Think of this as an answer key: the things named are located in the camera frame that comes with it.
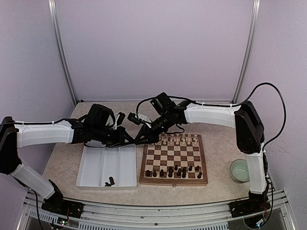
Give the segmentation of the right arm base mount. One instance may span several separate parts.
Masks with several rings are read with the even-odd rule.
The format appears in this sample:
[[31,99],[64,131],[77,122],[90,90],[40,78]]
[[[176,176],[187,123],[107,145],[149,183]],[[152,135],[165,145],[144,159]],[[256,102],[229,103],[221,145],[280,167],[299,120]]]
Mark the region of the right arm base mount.
[[232,218],[241,217],[265,211],[271,208],[267,196],[268,190],[262,194],[248,193],[248,199],[236,200],[229,203]]

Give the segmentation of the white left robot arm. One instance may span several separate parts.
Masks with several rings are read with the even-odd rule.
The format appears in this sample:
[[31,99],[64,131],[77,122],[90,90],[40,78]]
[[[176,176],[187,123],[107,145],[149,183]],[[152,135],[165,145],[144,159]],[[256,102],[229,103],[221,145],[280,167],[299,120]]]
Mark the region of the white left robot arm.
[[21,160],[18,149],[41,144],[80,144],[97,141],[114,148],[133,144],[134,139],[122,127],[124,113],[114,112],[101,104],[93,104],[82,117],[63,118],[51,122],[14,121],[7,116],[0,125],[0,172],[10,175],[34,190],[57,213],[67,209],[67,202],[59,188],[44,179]]

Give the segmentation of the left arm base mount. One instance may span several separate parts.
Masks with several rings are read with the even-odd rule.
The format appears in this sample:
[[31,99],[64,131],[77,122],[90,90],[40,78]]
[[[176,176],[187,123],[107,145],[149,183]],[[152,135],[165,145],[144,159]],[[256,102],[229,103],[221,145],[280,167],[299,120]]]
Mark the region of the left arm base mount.
[[70,201],[63,198],[63,194],[54,182],[49,180],[54,188],[54,194],[44,199],[42,209],[59,215],[73,218],[81,218],[84,204],[81,202]]

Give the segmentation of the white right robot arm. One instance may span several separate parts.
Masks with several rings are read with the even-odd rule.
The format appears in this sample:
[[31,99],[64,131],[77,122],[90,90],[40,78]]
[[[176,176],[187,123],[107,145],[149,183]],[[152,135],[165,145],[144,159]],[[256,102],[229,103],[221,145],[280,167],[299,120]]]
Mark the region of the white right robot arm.
[[255,213],[264,205],[261,194],[268,189],[264,125],[252,102],[246,101],[241,105],[205,104],[182,99],[180,103],[175,103],[174,97],[164,92],[148,100],[159,117],[151,121],[138,112],[129,114],[131,122],[143,125],[135,139],[136,144],[155,143],[160,134],[175,125],[204,123],[233,128],[236,131],[237,147],[244,153],[248,164],[249,192],[253,194],[245,202],[245,208]]

